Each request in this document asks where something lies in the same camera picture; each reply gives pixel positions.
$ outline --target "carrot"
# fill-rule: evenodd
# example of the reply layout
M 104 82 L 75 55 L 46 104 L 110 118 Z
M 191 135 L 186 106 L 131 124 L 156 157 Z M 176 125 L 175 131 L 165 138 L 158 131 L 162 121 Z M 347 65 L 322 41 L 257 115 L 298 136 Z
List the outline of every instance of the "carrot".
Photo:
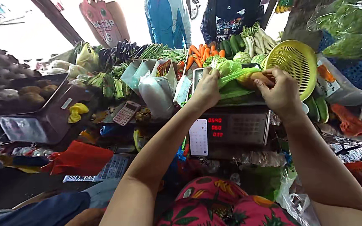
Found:
M 196 65 L 198 65 L 199 68 L 203 68 L 203 67 L 202 67 L 202 63 L 201 63 L 201 61 L 199 60 L 199 58 L 194 58 L 194 60 L 195 60 Z
M 219 55 L 220 55 L 221 57 L 226 57 L 226 51 L 220 50 Z
M 195 47 L 194 45 L 191 45 L 189 48 L 192 49 L 192 51 L 193 51 L 198 57 L 201 57 L 201 54 L 199 53 L 198 49 L 196 49 L 196 47 Z
M 198 57 L 198 55 L 196 55 L 196 54 L 192 54 L 192 56 L 193 56 L 195 59 L 201 60 L 201 58 Z
M 215 45 L 212 45 L 210 47 L 210 53 L 213 55 L 213 51 L 216 51 L 216 46 Z
M 205 58 L 208 59 L 210 56 L 210 49 L 209 48 L 206 48 L 205 49 Z
M 206 59 L 207 59 L 207 58 L 206 58 L 206 55 L 204 54 L 204 56 L 202 57 L 201 62 L 204 63 Z
M 192 66 L 192 64 L 194 63 L 194 57 L 193 56 L 189 56 L 188 60 L 187 60 L 187 69 L 186 72 L 188 71 L 188 69 Z
M 199 49 L 199 53 L 201 54 L 201 57 L 204 57 L 204 54 L 205 54 L 205 47 L 202 46 L 200 49 Z

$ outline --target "blue plastic crate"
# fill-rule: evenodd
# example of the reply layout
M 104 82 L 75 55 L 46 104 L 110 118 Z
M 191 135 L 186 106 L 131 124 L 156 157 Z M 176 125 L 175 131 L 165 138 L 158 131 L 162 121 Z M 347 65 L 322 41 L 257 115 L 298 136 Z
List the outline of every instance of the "blue plastic crate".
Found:
M 335 42 L 331 34 L 324 31 L 319 43 L 318 52 Z M 328 58 L 334 66 L 357 88 L 362 90 L 362 60 L 340 60 Z

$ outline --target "scale keypad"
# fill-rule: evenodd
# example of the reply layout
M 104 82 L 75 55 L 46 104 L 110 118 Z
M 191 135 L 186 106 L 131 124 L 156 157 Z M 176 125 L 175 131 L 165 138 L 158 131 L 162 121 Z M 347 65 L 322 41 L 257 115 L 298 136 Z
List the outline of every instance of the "scale keypad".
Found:
M 267 114 L 234 114 L 230 117 L 230 141 L 263 144 Z

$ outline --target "hand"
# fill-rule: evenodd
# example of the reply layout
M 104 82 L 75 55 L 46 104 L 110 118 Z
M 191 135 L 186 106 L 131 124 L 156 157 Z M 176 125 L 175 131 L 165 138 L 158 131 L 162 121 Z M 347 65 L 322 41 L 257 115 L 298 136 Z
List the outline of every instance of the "hand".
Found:
M 208 110 L 217 104 L 220 100 L 218 79 L 220 73 L 218 69 L 207 67 L 204 69 L 204 75 L 195 88 L 194 95 L 187 102 L 195 105 L 198 109 Z
M 297 114 L 304 113 L 299 96 L 299 86 L 289 73 L 272 68 L 262 72 L 266 77 L 276 80 L 276 85 L 269 89 L 266 84 L 255 80 L 255 84 L 261 91 L 266 105 L 273 110 L 283 121 L 295 119 Z
M 208 47 L 210 48 L 212 45 L 216 45 L 216 41 L 212 41 L 211 43 L 209 43 Z

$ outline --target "red fabric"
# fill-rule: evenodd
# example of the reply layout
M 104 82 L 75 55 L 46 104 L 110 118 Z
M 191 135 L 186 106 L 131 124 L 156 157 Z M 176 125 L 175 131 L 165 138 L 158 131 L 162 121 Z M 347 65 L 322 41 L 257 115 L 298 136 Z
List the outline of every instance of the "red fabric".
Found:
M 113 152 L 79 141 L 72 141 L 68 149 L 42 168 L 53 174 L 96 176 L 113 157 Z
M 299 226 L 299 223 L 274 202 L 247 195 L 234 182 L 201 177 L 185 186 L 156 225 Z
M 332 104 L 331 110 L 339 117 L 341 131 L 349 137 L 362 136 L 362 121 L 354 116 L 345 106 Z

